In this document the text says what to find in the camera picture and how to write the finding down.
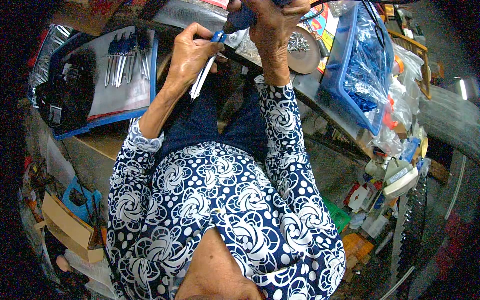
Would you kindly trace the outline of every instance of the pile of screws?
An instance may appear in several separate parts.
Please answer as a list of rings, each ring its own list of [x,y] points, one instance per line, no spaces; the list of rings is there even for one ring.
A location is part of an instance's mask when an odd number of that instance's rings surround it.
[[[292,35],[290,36],[290,39],[288,40],[288,46],[287,50],[289,53],[292,53],[293,51],[303,51],[306,52],[310,49],[310,44],[307,43],[307,40],[301,34],[300,32],[294,31]]]

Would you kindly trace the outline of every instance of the floral pattern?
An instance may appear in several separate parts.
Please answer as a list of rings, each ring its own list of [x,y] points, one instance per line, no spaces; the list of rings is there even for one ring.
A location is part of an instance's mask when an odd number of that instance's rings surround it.
[[[107,251],[125,299],[174,299],[206,230],[216,227],[267,299],[328,299],[345,252],[315,186],[292,85],[255,79],[268,137],[264,165],[206,142],[165,157],[132,125],[110,179]]]

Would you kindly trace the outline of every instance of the black bag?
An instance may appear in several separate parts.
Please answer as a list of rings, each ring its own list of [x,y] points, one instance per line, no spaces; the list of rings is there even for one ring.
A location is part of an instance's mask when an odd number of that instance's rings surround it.
[[[36,87],[36,102],[43,121],[55,134],[86,125],[95,86],[83,55],[72,56],[58,74]]]

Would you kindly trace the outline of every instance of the green basket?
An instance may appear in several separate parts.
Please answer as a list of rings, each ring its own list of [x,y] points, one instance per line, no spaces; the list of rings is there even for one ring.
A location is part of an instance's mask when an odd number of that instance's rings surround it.
[[[342,232],[343,228],[350,222],[352,219],[347,215],[346,212],[338,208],[335,204],[328,201],[326,198],[322,198],[324,205],[326,206],[330,217],[335,223],[336,229],[338,232]]]

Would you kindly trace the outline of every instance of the wrinkled hand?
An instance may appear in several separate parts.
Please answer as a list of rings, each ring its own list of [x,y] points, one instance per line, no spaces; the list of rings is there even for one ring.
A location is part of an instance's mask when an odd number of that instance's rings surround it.
[[[194,35],[205,39],[193,39]],[[188,87],[195,83],[209,57],[225,49],[223,43],[210,42],[212,36],[210,30],[198,23],[192,23],[175,38],[165,85]],[[216,72],[216,64],[210,71]]]
[[[309,0],[293,0],[284,7],[277,7],[270,0],[235,0],[227,9],[238,10],[242,2],[257,15],[257,23],[250,27],[250,39],[261,54],[286,51],[290,35],[300,18],[310,10]]]
[[[250,39],[262,59],[265,83],[276,86],[288,84],[288,39],[300,18],[310,10],[309,0],[293,0],[284,7],[277,7],[271,0],[234,0],[230,1],[227,9],[237,11],[242,3],[257,15],[257,23],[250,27]]]

